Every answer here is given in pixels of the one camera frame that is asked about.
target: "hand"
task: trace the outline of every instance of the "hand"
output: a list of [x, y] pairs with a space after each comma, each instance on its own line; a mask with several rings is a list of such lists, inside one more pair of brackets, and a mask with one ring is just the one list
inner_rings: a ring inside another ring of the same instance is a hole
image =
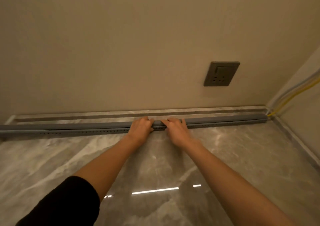
[[139, 146], [142, 145], [147, 140], [149, 133], [153, 131], [151, 128], [153, 122], [154, 119], [149, 120], [147, 116], [134, 120], [127, 136], [138, 142]]
[[161, 121], [167, 126], [166, 131], [174, 145], [184, 148], [194, 140], [189, 134], [185, 119], [182, 119], [182, 123], [177, 118], [169, 118], [168, 120]]

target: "wire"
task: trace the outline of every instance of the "wire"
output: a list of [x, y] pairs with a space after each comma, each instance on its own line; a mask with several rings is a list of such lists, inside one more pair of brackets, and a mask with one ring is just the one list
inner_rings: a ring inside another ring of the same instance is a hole
[[296, 93], [294, 93], [293, 95], [291, 95], [288, 99], [286, 99], [286, 101], [284, 101], [277, 109], [275, 109], [275, 111], [273, 111], [271, 114], [269, 114], [268, 116], [274, 115], [275, 113], [277, 113], [279, 110], [282, 109], [282, 107], [284, 107], [290, 100], [292, 100], [295, 96], [297, 96], [298, 94], [301, 94], [302, 92], [308, 90], [309, 88], [313, 87], [314, 85], [316, 85], [317, 83], [320, 82], [320, 78], [318, 78], [315, 82], [311, 83], [310, 85], [306, 86], [305, 88], [301, 89], [300, 91], [297, 91]]
[[288, 93], [290, 93], [292, 90], [296, 89], [297, 87], [303, 85], [304, 83], [306, 83], [307, 81], [311, 80], [312, 78], [316, 77], [318, 74], [320, 74], [320, 68], [313, 73], [312, 75], [310, 75], [309, 77], [307, 77], [306, 79], [302, 80], [301, 82], [297, 83], [296, 85], [292, 86], [291, 88], [287, 89], [282, 95], [280, 95], [274, 102], [272, 102], [272, 104], [270, 105], [270, 108], [272, 108], [279, 100], [281, 100], [283, 97], [285, 97]]

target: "marble floor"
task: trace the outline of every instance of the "marble floor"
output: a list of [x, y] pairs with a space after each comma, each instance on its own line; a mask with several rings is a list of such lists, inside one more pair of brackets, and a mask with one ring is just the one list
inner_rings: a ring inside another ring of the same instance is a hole
[[[272, 121], [191, 132], [298, 225], [320, 224], [320, 174]], [[14, 225], [50, 190], [122, 136], [4, 141], [0, 225]], [[132, 195], [164, 188], [176, 189]], [[128, 159], [108, 195], [95, 225], [232, 225], [192, 160], [164, 131], [152, 133]]]

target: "drain strip slots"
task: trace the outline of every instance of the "drain strip slots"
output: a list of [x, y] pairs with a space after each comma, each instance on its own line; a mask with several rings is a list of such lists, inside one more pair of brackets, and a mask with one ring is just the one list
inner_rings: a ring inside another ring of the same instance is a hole
[[[204, 118], [186, 119], [188, 128], [203, 128], [216, 126], [230, 126], [242, 124], [265, 123], [265, 114], [226, 115]], [[99, 134], [127, 133], [132, 122], [109, 123], [78, 123], [78, 124], [28, 124], [28, 125], [0, 125], [0, 137], [34, 136], [34, 135], [65, 135], [87, 136]], [[166, 126], [161, 121], [152, 125], [155, 131], [162, 131]]]

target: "wall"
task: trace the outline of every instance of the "wall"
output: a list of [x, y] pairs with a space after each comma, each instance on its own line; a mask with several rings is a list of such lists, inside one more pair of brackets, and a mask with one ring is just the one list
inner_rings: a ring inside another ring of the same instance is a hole
[[[320, 44], [319, 0], [0, 0], [12, 114], [266, 104]], [[203, 87], [211, 61], [240, 61]]]
[[[320, 47], [271, 100], [320, 68]], [[293, 98], [278, 116], [320, 158], [320, 84]]]

